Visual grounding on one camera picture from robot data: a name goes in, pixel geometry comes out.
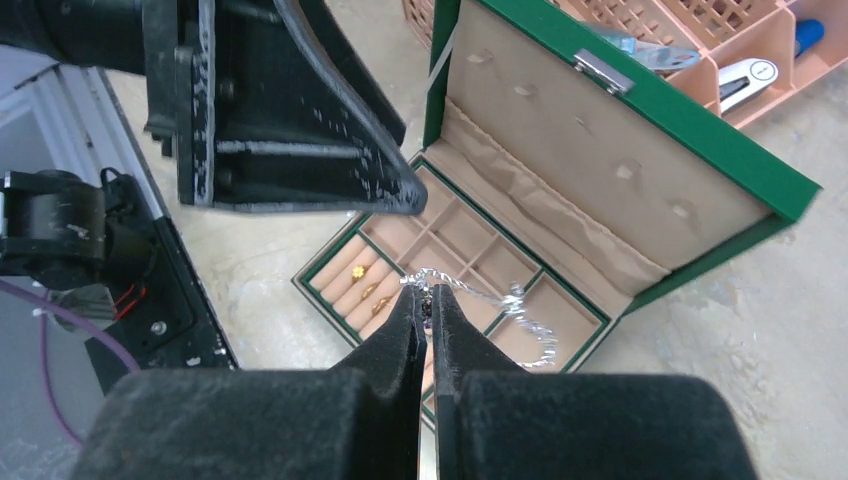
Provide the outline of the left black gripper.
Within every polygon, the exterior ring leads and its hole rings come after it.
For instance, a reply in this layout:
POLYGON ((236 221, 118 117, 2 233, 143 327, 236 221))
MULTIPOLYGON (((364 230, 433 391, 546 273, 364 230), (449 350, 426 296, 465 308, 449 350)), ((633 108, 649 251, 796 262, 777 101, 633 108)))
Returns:
POLYGON ((426 205, 401 146, 299 1, 3 1, 1 43, 144 76, 145 131, 176 156, 183 204, 397 215, 426 205))

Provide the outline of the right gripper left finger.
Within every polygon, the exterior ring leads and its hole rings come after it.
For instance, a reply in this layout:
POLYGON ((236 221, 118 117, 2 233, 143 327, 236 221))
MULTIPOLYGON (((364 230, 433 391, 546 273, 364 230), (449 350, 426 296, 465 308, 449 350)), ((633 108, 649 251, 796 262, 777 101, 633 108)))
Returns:
POLYGON ((327 370, 151 369, 110 392, 75 479, 414 479, 427 349, 407 286, 327 370))

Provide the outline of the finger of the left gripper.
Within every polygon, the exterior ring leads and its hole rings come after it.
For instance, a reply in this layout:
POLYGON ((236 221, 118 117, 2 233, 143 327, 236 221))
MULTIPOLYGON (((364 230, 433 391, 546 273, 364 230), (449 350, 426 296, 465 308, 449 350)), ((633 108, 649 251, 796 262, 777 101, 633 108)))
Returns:
POLYGON ((316 38, 330 60, 401 146, 406 134, 404 120, 359 57, 323 0, 300 0, 316 38))

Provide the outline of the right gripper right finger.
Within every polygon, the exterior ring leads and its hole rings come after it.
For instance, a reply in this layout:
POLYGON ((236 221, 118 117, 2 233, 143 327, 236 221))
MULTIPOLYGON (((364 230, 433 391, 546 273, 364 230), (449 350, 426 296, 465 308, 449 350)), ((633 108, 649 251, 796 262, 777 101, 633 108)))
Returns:
POLYGON ((442 479, 752 479, 719 392, 703 379, 532 374, 435 288, 438 475, 442 479))

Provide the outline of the green jewelry box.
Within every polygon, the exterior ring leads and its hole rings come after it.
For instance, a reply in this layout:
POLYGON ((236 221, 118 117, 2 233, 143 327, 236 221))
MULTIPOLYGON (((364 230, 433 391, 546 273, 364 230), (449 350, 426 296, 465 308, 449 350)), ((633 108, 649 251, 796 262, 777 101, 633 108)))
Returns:
POLYGON ((818 185, 548 1, 439 1, 414 217, 360 214, 294 277, 352 346, 449 285, 533 373, 791 226, 818 185), (369 265, 351 283, 351 269, 369 265))

